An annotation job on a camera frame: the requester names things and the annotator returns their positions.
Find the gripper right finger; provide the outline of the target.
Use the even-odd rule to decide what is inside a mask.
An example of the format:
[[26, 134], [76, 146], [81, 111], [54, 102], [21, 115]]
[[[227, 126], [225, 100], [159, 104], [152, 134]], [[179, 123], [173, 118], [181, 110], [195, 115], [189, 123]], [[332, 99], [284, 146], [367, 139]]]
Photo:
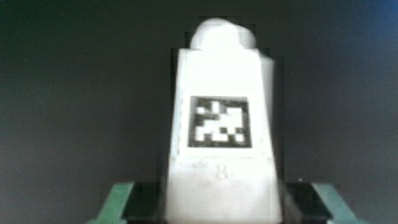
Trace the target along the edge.
[[326, 224], [369, 224], [356, 218], [333, 186], [326, 183], [314, 183], [312, 188], [330, 213]]

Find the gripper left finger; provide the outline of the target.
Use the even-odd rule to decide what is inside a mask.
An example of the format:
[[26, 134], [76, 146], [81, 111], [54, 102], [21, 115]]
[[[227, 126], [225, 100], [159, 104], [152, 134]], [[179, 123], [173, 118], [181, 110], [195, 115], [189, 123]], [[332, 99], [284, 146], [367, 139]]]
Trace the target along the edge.
[[127, 224], [127, 221], [122, 218], [122, 213], [133, 186], [134, 184], [131, 182], [115, 183], [111, 185], [97, 216], [85, 222], [85, 224]]

